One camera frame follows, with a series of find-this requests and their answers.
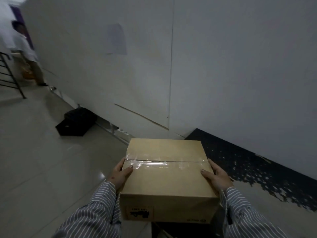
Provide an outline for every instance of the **striped sleeve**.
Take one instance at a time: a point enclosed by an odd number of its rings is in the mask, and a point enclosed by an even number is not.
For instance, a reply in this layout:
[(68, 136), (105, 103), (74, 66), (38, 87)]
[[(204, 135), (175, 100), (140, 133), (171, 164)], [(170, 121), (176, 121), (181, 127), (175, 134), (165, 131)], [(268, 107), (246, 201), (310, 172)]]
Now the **striped sleeve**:
[(221, 192), (220, 201), (226, 214), (223, 226), (225, 238), (287, 238), (279, 227), (257, 212), (235, 187)]
[(103, 183), (89, 203), (77, 209), (55, 232), (53, 238), (120, 237), (120, 208), (115, 186)]

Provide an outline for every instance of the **black metal rack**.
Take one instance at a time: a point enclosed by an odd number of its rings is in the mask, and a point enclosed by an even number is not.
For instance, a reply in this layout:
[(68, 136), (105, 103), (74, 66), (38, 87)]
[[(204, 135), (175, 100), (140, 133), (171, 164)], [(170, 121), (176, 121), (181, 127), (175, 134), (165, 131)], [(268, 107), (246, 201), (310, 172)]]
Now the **black metal rack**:
[(24, 96), (24, 94), (23, 94), (23, 92), (22, 92), (22, 90), (21, 90), (21, 88), (20, 88), (20, 85), (18, 84), (18, 82), (16, 81), (15, 77), (13, 76), (13, 74), (12, 74), (12, 72), (11, 72), (11, 69), (9, 68), (9, 66), (8, 66), (8, 64), (7, 64), (7, 62), (6, 62), (6, 60), (5, 60), (4, 57), (3, 57), (3, 55), (7, 56), (7, 58), (8, 58), (9, 60), (11, 60), (11, 59), (10, 59), (10, 56), (9, 56), (8, 54), (0, 52), (0, 62), (4, 63), (4, 65), (1, 65), (1, 63), (0, 63), (0, 67), (6, 68), (6, 69), (8, 70), (8, 72), (9, 72), (9, 74), (2, 73), (2, 72), (0, 72), (0, 74), (4, 74), (4, 75), (11, 76), (13, 82), (10, 82), (10, 81), (7, 81), (7, 80), (2, 80), (2, 79), (0, 79), (0, 81), (2, 81), (2, 82), (8, 82), (8, 83), (13, 83), (13, 84), (16, 85), (16, 87), (4, 85), (4, 84), (0, 84), (0, 86), (5, 86), (5, 87), (8, 87), (8, 88), (16, 88), (16, 89), (19, 90), (19, 92), (21, 93), (22, 97), (23, 97), (24, 99), (26, 99), (26, 97)]

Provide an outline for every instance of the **black shoe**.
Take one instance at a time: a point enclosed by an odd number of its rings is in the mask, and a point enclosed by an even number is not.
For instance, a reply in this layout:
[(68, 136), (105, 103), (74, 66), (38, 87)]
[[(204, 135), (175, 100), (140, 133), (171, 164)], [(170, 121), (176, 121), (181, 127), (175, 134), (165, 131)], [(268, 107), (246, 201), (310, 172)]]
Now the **black shoe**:
[(48, 85), (44, 82), (44, 83), (39, 83), (38, 86), (44, 86), (44, 87), (46, 87), (46, 86), (48, 86)]

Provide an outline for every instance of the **hand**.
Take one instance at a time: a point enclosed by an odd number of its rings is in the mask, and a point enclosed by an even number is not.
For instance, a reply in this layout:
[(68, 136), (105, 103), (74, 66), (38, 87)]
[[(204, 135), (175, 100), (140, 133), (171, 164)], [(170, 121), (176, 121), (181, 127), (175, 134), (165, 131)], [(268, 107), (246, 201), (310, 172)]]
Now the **hand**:
[(220, 168), (220, 166), (214, 163), (211, 159), (208, 159), (208, 162), (215, 173), (202, 169), (201, 174), (211, 180), (212, 185), (218, 192), (221, 190), (225, 192), (229, 187), (234, 186), (228, 174)]
[(129, 174), (133, 171), (133, 165), (129, 166), (128, 168), (122, 169), (122, 166), (124, 164), (125, 157), (120, 160), (120, 162), (113, 168), (112, 172), (106, 179), (106, 182), (111, 182), (116, 187), (116, 190), (118, 190), (121, 185), (126, 181)]

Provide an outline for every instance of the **black bag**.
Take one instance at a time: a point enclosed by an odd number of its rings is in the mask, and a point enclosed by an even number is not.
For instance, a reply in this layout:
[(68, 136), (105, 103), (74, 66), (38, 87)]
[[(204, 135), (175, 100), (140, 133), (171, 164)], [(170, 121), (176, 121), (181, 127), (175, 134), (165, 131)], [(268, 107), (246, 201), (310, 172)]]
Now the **black bag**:
[(96, 114), (82, 107), (65, 113), (64, 117), (55, 127), (61, 136), (83, 136), (97, 120)]

